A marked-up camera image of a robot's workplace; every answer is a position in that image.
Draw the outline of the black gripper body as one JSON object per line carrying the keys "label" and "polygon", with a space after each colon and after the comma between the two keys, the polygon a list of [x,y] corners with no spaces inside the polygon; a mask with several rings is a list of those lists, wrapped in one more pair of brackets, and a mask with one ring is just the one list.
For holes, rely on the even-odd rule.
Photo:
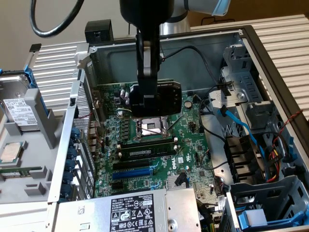
{"label": "black gripper body", "polygon": [[121,0],[123,19],[142,34],[151,34],[173,14],[174,0]]}

